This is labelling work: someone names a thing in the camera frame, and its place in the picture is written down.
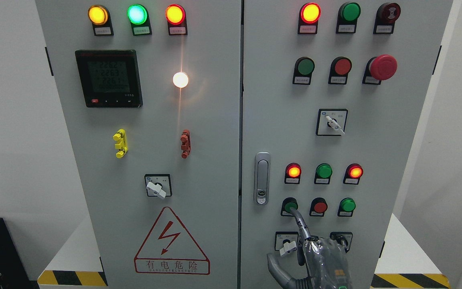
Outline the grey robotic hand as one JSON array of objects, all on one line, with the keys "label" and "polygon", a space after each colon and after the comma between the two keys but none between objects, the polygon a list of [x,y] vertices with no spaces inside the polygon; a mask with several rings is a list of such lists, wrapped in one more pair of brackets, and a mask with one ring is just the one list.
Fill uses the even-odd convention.
[{"label": "grey robotic hand", "polygon": [[297,254],[308,276],[295,279],[280,266],[277,256],[267,254],[268,270],[283,289],[351,289],[352,282],[342,245],[330,238],[312,236],[301,213],[290,209],[299,227]]}]

